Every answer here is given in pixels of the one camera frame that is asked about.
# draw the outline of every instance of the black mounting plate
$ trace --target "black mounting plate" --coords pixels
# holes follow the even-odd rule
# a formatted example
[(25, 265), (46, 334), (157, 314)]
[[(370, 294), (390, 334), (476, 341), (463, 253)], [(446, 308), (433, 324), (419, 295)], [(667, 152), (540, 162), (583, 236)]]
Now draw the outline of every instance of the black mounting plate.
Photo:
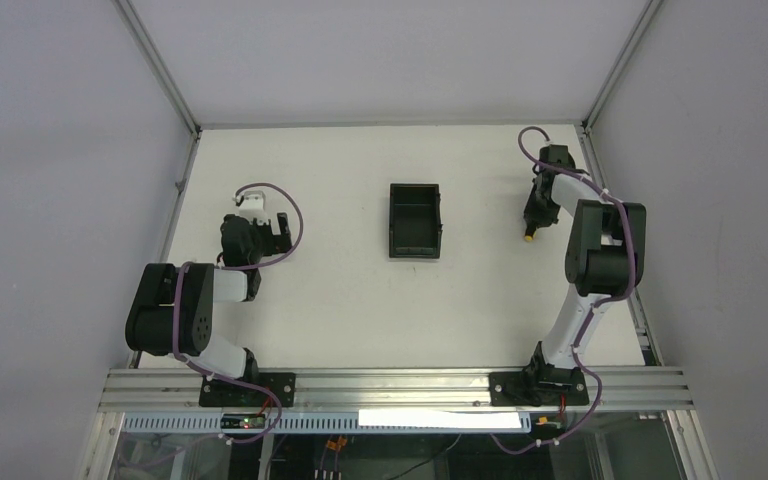
[[(296, 395), (295, 373), (261, 372), (258, 385), (272, 391), (281, 400), (282, 407), (288, 408), (293, 406)], [(207, 378), (204, 378), (201, 383), (201, 392), (199, 392), (199, 406), (260, 408), (267, 398), (269, 397), (260, 392), (231, 385), (221, 380), (209, 381)]]
[(574, 374), (575, 385), (582, 385), (582, 390), (577, 388), (531, 388), (527, 395), (516, 394), (524, 392), (522, 372), (492, 372), (488, 375), (490, 385), (490, 404), (494, 407), (539, 407), (542, 405), (561, 405), (561, 395), (564, 395), (567, 406), (590, 405), (590, 397), (587, 395), (587, 386), (584, 383), (584, 374), (577, 371)]

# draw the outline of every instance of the white label strip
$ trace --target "white label strip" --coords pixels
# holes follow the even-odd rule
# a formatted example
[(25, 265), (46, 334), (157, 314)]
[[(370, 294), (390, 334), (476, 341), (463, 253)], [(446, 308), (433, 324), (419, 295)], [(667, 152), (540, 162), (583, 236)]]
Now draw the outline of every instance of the white label strip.
[(521, 429), (517, 412), (455, 413), (419, 409), (370, 409), (358, 411), (362, 427)]

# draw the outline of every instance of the white table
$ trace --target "white table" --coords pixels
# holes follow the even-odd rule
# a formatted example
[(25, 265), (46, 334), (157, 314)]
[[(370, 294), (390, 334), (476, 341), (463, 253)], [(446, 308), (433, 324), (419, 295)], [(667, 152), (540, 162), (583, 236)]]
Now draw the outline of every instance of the white table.
[[(545, 126), (584, 160), (572, 125)], [(216, 304), (214, 332), (264, 367), (493, 367), (528, 362), (567, 290), (571, 217), (522, 239), (531, 163), (518, 126), (213, 130), (203, 134), (169, 261), (213, 262), (237, 187), (272, 182), (302, 209), (305, 233), (287, 261), (261, 270), (254, 302)], [(539, 135), (526, 136), (537, 152)], [(438, 183), (437, 261), (388, 258), (390, 183)], [(267, 210), (287, 212), (266, 191)], [(626, 305), (599, 324), (593, 365), (642, 365)], [(176, 364), (144, 356), (141, 366)]]

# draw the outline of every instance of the black box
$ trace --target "black box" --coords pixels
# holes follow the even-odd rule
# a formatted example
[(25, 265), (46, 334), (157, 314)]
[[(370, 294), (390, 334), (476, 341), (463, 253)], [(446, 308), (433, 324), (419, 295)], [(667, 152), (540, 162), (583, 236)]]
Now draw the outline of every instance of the black box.
[(440, 258), (440, 185), (390, 184), (390, 258)]

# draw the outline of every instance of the gray wall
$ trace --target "gray wall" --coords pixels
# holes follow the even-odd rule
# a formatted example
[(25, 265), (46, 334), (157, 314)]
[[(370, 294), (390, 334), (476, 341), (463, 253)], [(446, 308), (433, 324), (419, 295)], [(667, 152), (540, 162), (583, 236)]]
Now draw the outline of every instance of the gray wall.
[(768, 2), (665, 2), (595, 136), (722, 478), (768, 478)]
[(0, 479), (76, 472), (186, 143), (112, 2), (0, 2)]
[(134, 0), (202, 125), (581, 119), (646, 0)]

